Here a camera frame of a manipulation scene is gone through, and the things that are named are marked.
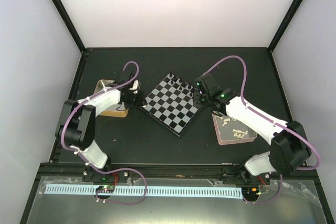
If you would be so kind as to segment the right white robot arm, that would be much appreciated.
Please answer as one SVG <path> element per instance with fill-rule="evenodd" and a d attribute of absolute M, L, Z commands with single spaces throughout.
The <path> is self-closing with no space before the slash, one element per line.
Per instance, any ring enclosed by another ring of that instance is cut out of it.
<path fill-rule="evenodd" d="M 216 115 L 240 121 L 270 146 L 268 152 L 252 156 L 240 168 L 238 176 L 243 183 L 250 184 L 264 173 L 290 175 L 311 156 L 312 148 L 308 145 L 305 130 L 299 122 L 288 123 L 264 113 L 244 101 L 233 90 L 223 90 L 209 73 L 197 78 L 196 86 L 196 107 L 211 108 Z"/>

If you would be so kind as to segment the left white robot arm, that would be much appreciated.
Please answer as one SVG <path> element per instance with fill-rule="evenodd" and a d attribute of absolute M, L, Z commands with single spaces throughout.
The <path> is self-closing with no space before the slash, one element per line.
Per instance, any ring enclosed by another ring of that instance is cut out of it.
<path fill-rule="evenodd" d="M 104 153 L 95 140 L 96 117 L 114 105 L 126 109 L 146 105 L 140 82 L 131 78 L 125 83 L 112 82 L 99 92 L 75 101 L 64 102 L 58 125 L 56 139 L 62 147 L 80 156 L 87 166 L 94 169 L 94 175 L 102 182 L 113 174 L 111 158 Z"/>

